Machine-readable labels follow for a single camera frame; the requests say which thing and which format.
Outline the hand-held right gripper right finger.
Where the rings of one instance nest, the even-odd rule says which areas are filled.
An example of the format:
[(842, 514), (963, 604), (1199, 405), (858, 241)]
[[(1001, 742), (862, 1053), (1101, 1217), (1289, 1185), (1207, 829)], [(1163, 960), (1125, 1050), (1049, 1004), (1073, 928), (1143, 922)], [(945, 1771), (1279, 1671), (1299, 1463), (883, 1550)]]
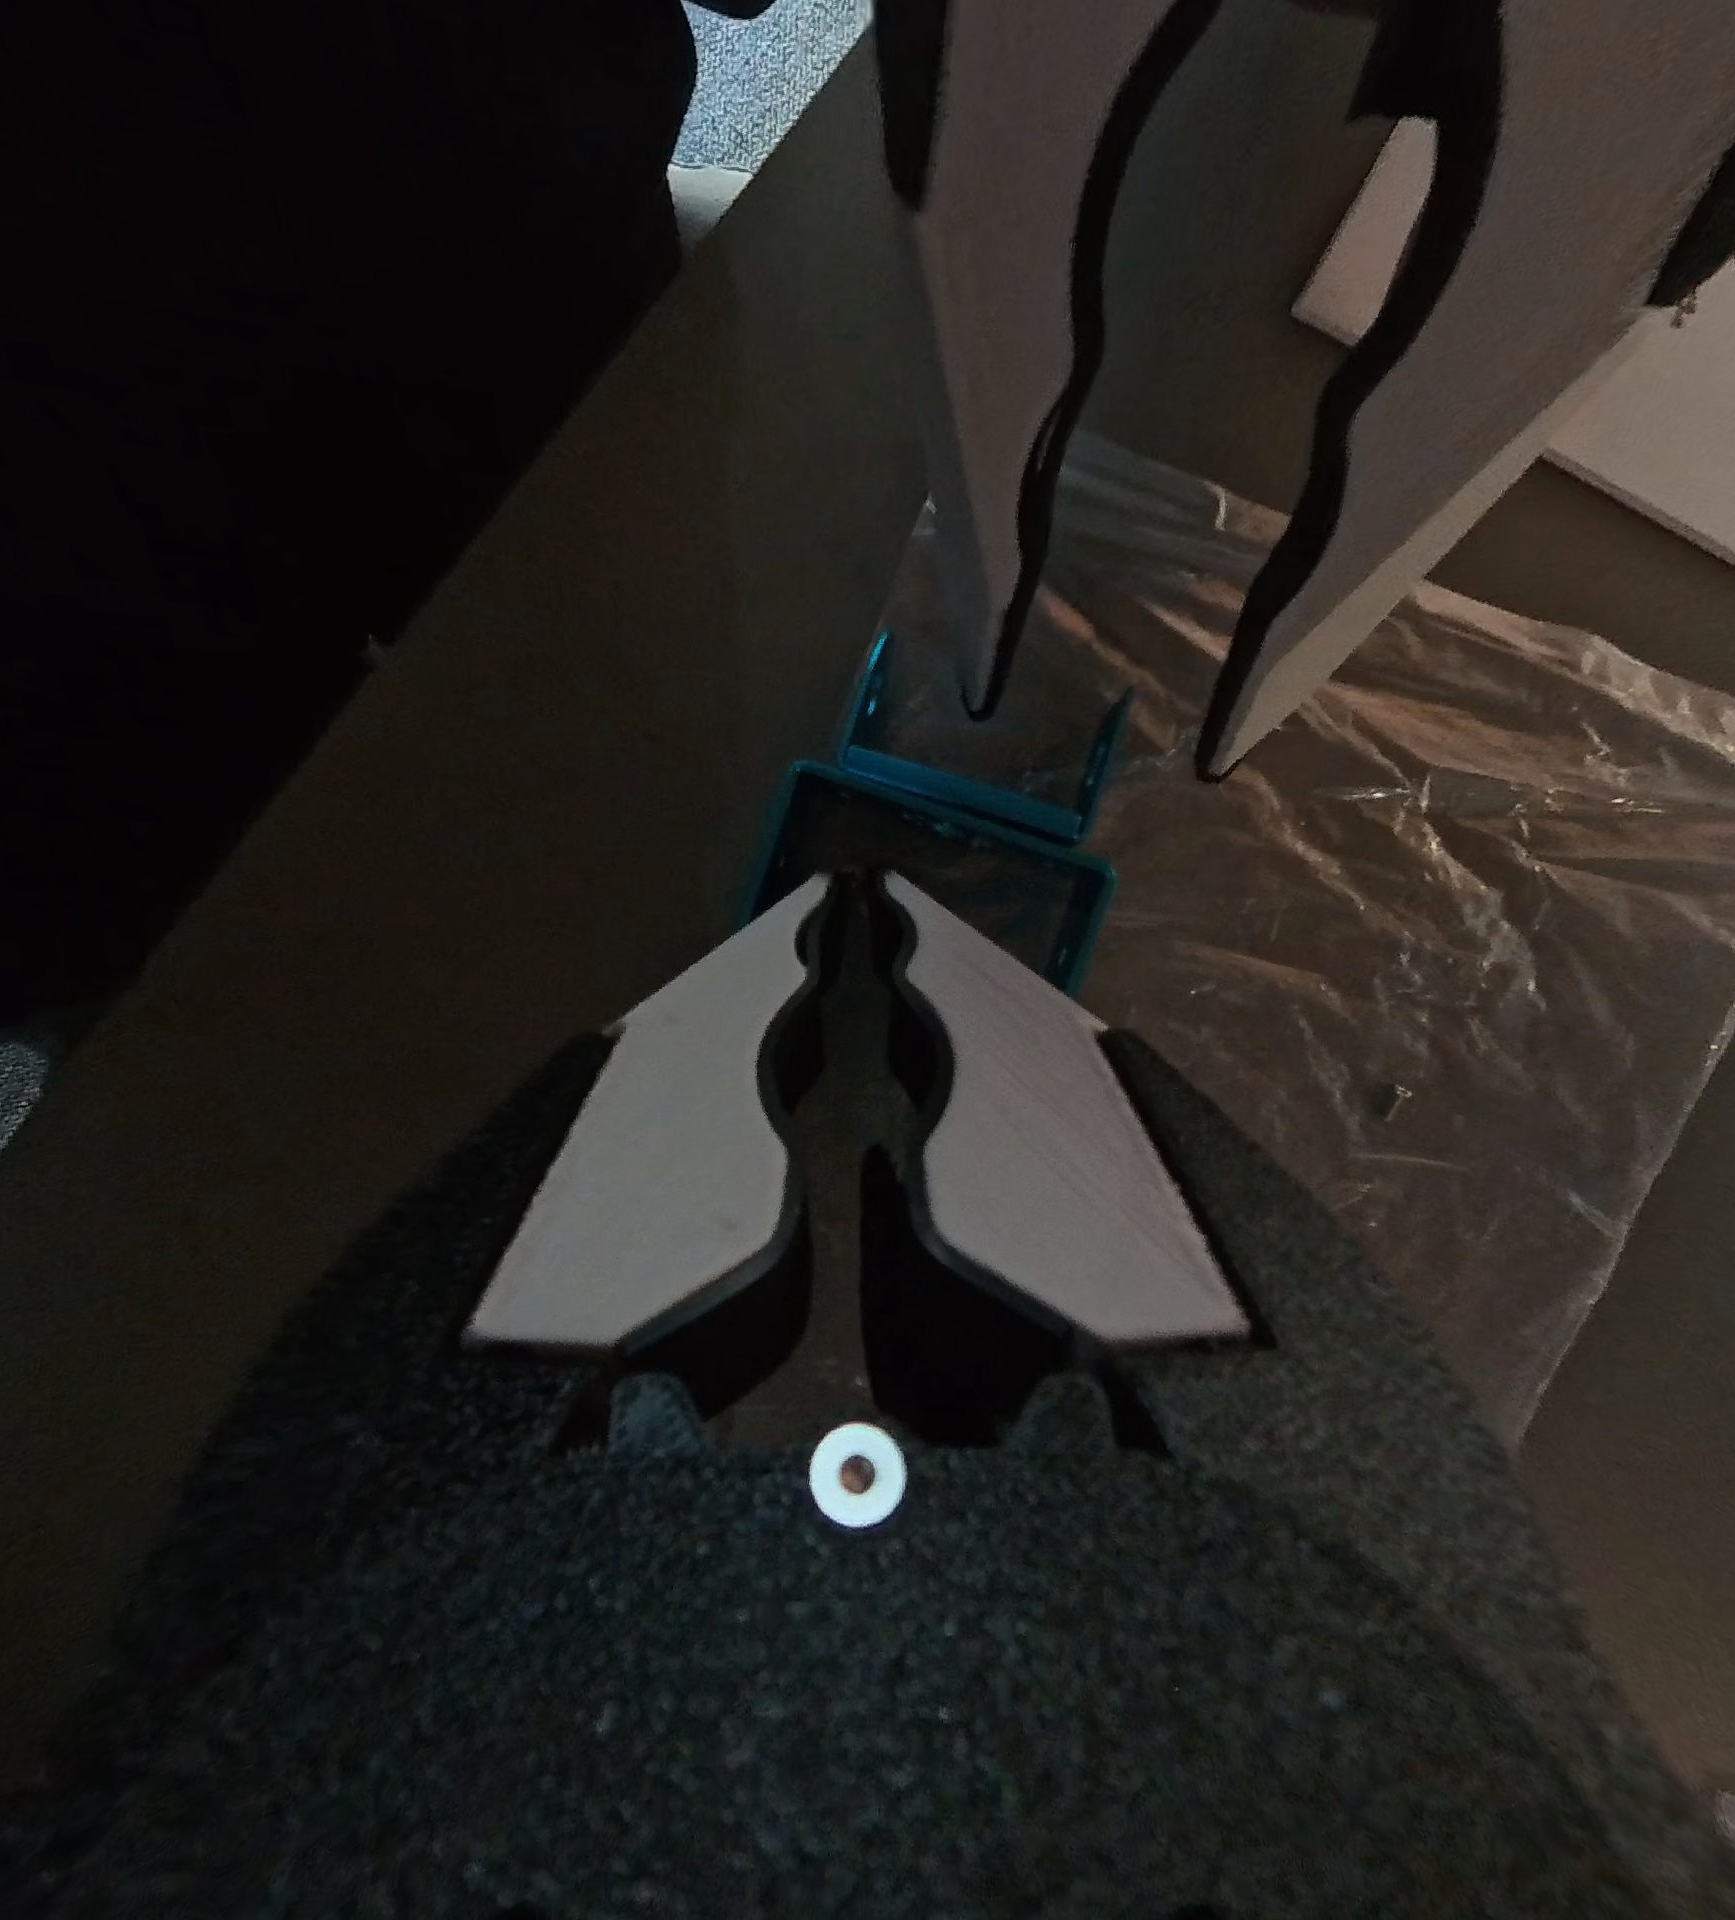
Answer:
[(889, 1061), (935, 1261), (1103, 1349), (1245, 1340), (1249, 1317), (1103, 1049), (1103, 1024), (899, 874)]

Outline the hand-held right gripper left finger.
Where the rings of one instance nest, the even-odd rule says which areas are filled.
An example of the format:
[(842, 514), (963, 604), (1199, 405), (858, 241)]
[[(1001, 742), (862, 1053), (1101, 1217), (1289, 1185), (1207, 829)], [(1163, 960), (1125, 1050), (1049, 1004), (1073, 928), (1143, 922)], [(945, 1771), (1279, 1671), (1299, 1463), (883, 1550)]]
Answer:
[(610, 1028), (466, 1345), (636, 1353), (782, 1259), (800, 1177), (772, 1053), (816, 996), (832, 889), (810, 876)]

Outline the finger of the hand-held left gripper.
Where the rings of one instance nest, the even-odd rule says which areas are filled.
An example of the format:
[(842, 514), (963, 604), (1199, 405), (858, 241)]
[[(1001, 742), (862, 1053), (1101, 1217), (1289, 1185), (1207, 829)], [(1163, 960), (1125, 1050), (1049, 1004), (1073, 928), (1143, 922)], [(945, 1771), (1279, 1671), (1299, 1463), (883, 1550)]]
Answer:
[(1133, 145), (1193, 48), (1189, 3), (953, 6), (911, 290), (927, 494), (963, 705), (1023, 636), (1105, 349), (1105, 244)]
[(1389, 292), (1197, 742), (1219, 781), (1549, 443), (1609, 357), (1735, 246), (1735, 3), (1383, 5), (1353, 119), (1435, 129)]

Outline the long-legged blue U bracket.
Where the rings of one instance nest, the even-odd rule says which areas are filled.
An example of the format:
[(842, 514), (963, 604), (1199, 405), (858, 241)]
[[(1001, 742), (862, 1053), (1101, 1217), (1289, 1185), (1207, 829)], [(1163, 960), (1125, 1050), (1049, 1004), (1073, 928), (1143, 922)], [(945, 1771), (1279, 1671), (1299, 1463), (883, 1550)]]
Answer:
[(800, 761), (770, 809), (738, 919), (758, 919), (808, 876), (844, 870), (903, 876), (1069, 996), (1117, 886), (1091, 854)]

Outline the short-legged blue U bracket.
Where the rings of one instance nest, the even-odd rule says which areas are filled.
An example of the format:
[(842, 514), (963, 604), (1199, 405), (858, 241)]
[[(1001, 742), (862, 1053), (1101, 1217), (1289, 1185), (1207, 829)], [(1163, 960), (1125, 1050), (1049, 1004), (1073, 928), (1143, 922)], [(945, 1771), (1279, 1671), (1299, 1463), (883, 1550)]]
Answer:
[(1101, 718), (1071, 804), (1055, 804), (1021, 789), (973, 781), (868, 745), (868, 724), (883, 709), (891, 644), (891, 630), (881, 629), (854, 689), (848, 718), (838, 739), (836, 769), (915, 804), (967, 815), (1055, 848), (1079, 848), (1091, 837), (1099, 816), (1101, 797), (1135, 706), (1135, 689), (1129, 686)]

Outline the clear plastic bag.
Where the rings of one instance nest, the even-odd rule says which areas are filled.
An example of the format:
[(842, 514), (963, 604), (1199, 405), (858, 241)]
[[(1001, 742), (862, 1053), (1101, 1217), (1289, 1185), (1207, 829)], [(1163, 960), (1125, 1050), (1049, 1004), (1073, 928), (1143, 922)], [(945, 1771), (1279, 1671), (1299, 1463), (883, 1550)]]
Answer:
[(1063, 804), (1135, 689), (1085, 845), (1119, 882), (1083, 1001), (1335, 1217), (1515, 1448), (1735, 1037), (1735, 698), (1423, 587), (1199, 781), (1281, 513), (1081, 436), (979, 727), (933, 521), (879, 616), (874, 745)]

